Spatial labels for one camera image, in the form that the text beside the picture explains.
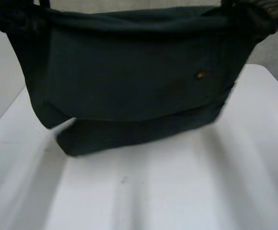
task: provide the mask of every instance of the fabric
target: fabric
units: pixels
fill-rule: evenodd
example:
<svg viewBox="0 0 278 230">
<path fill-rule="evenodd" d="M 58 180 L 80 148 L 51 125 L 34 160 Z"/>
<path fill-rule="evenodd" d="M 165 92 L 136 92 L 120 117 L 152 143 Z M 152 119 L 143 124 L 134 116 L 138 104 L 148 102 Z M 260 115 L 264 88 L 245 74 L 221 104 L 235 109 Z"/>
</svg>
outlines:
<svg viewBox="0 0 278 230">
<path fill-rule="evenodd" d="M 217 7 L 30 13 L 47 29 L 7 34 L 42 124 L 77 118 L 58 136 L 73 156 L 213 122 L 261 40 Z"/>
</svg>

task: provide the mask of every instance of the gray background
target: gray background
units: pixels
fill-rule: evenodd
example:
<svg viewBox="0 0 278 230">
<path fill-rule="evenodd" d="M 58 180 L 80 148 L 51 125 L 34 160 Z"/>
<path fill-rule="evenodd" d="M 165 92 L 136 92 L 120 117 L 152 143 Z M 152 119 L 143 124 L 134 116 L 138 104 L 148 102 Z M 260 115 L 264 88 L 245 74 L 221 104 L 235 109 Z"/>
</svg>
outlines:
<svg viewBox="0 0 278 230">
<path fill-rule="evenodd" d="M 112 12 L 189 5 L 219 5 L 220 0 L 50 0 L 52 8 L 83 13 Z M 257 45 L 250 64 L 266 67 L 278 80 L 278 32 Z"/>
</svg>

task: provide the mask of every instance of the bag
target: bag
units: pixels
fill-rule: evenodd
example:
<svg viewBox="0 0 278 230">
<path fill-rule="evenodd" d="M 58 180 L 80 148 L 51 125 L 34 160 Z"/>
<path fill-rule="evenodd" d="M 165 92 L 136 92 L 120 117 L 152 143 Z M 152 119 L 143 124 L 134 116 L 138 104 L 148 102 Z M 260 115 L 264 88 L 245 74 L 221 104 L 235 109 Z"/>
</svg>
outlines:
<svg viewBox="0 0 278 230">
<path fill-rule="evenodd" d="M 73 156 L 210 124 L 259 42 L 225 7 L 30 10 L 48 29 L 8 36 L 42 124 L 77 118 L 57 137 Z"/>
</svg>

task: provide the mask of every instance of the dark green bag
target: dark green bag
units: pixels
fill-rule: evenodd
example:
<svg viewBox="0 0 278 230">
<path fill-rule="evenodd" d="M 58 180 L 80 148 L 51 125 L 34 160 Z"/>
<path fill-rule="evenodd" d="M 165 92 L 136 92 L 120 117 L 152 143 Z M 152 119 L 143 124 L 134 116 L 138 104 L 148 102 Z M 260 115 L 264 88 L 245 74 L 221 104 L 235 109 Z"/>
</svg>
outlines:
<svg viewBox="0 0 278 230">
<path fill-rule="evenodd" d="M 257 44 L 224 8 L 99 14 L 33 7 L 41 35 L 9 34 L 33 109 L 69 155 L 141 144 L 213 122 Z"/>
</svg>

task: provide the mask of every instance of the shoulder strap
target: shoulder strap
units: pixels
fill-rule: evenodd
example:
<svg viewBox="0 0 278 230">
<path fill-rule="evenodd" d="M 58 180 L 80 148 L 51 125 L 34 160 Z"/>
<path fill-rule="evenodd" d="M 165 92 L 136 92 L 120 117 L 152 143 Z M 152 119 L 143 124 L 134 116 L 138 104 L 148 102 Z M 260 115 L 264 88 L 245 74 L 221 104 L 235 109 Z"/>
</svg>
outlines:
<svg viewBox="0 0 278 230">
<path fill-rule="evenodd" d="M 221 0 L 221 4 L 225 9 L 230 9 L 234 4 L 234 0 Z"/>
<path fill-rule="evenodd" d="M 51 5 L 50 5 L 50 0 L 39 0 L 40 1 L 40 6 L 43 6 L 43 7 L 47 7 L 47 8 L 50 8 Z"/>
</svg>

